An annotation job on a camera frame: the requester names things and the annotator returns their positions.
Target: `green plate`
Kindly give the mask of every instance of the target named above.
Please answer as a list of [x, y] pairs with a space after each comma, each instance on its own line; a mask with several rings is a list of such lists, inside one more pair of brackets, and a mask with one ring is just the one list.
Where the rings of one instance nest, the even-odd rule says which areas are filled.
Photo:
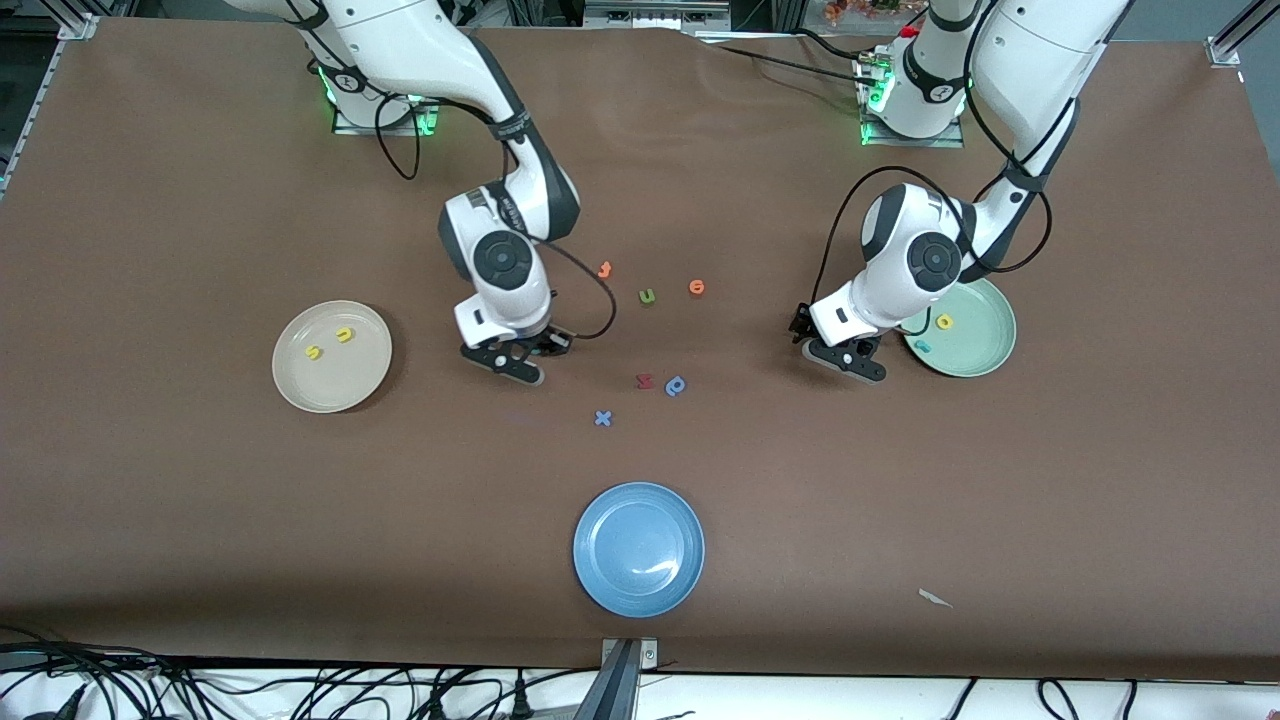
[[[951, 329], [938, 319], [951, 318]], [[920, 313], [902, 323], [914, 333], [924, 324]], [[1001, 366], [1014, 351], [1018, 323], [1005, 296], [987, 279], [956, 284], [933, 304], [929, 327], [918, 337], [904, 337], [911, 352], [934, 370], [956, 378], [977, 378]]]

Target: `beige plate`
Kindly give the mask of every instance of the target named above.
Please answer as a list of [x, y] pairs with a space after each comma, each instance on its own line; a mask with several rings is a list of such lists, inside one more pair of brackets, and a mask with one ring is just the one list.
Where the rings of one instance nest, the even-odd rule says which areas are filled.
[[[340, 342], [339, 331], [351, 340]], [[319, 348], [312, 360], [308, 348]], [[355, 407], [378, 389], [392, 364], [392, 333], [367, 305], [330, 300], [293, 319], [271, 356], [275, 387], [294, 407], [338, 413]]]

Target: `brown tabletop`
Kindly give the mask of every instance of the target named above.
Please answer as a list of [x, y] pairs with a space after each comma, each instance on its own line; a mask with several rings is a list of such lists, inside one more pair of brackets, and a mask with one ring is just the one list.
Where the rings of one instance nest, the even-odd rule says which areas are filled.
[[[666, 31], [483, 36], [581, 190], [563, 247], [620, 300], [539, 388], [457, 354], [471, 288], [435, 220], [499, 173], [483, 126], [445, 110], [403, 182], [329, 133], [287, 27], [109, 19], [68, 47], [0, 202], [4, 616], [172, 653], [566, 666], [639, 634], [685, 669], [1275, 678], [1280, 192], [1236, 73], [1112, 46], [1053, 241], [996, 279], [1014, 356], [948, 379], [891, 340], [868, 387], [801, 359], [790, 315], [852, 181], [901, 163], [972, 195], [1000, 167], [975, 128], [863, 147], [840, 81]], [[599, 290], [547, 258], [557, 320], [598, 325]], [[396, 360], [372, 401], [308, 415], [271, 348], [332, 299], [379, 309]], [[708, 544], [644, 621], [570, 556], [636, 479]]]

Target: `blue plate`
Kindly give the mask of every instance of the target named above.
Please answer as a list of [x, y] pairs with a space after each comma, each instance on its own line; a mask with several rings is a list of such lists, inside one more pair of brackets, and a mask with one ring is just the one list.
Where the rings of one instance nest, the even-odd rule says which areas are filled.
[[623, 618], [680, 605], [703, 574], [703, 525], [675, 492], [653, 483], [614, 486], [577, 521], [573, 566], [591, 600]]

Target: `gray floor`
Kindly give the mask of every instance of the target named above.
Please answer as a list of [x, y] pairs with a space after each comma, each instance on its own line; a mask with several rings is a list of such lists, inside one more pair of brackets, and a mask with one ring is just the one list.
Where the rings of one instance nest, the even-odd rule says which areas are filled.
[[[1070, 3], [1073, 0], [1060, 0]], [[1247, 0], [1138, 0], [1117, 38], [1126, 41], [1203, 41], [1230, 20]], [[196, 19], [271, 19], [234, 10], [218, 0], [141, 0], [138, 14]], [[0, 38], [0, 151], [10, 150], [20, 131], [14, 119], [31, 105], [29, 85], [38, 82], [40, 58], [49, 47], [31, 40]], [[1271, 165], [1280, 177], [1280, 22], [1272, 22], [1240, 53], [1244, 86]]]

